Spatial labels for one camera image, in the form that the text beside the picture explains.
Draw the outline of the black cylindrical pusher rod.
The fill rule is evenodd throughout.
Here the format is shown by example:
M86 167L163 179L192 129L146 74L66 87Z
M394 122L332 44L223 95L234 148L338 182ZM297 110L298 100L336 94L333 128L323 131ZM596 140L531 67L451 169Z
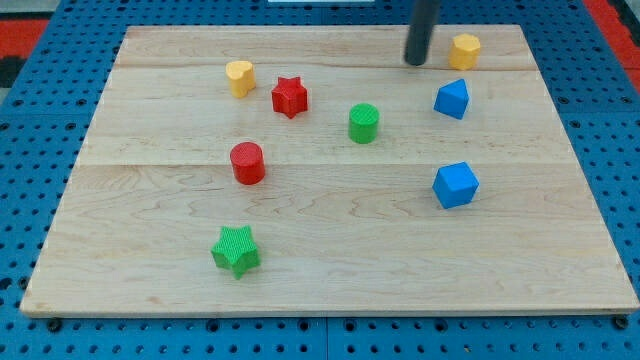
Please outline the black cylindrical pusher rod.
M415 0L409 18L404 61L421 66L427 60L431 36L439 19L441 0Z

